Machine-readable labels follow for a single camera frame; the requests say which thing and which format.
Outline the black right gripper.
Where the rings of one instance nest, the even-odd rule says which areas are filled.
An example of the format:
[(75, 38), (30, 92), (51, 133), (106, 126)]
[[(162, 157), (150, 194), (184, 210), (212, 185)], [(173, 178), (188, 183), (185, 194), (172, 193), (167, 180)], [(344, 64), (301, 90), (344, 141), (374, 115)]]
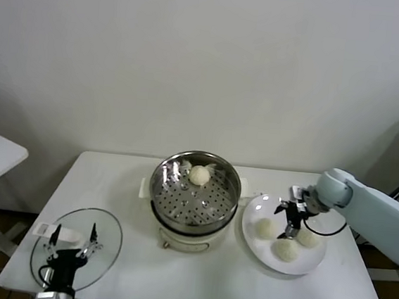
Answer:
[(277, 239), (293, 240), (300, 231), (301, 222), (303, 221), (304, 212), (300, 212), (298, 206), (293, 201), (280, 200), (274, 214), (286, 211), (286, 227), (284, 232), (278, 235)]

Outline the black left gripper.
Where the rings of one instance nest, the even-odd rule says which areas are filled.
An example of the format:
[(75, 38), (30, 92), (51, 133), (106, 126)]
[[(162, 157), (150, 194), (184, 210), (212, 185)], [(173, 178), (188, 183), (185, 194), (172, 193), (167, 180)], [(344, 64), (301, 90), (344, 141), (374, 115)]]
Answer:
[(96, 224), (93, 225), (89, 240), (84, 243), (80, 251), (77, 249), (56, 250), (57, 242), (61, 232), (59, 224), (49, 238), (48, 243), (43, 245), (47, 253), (48, 266), (53, 270), (48, 289), (61, 291), (74, 291), (73, 283), (76, 271), (86, 265), (87, 258), (91, 258), (103, 248), (99, 243)]

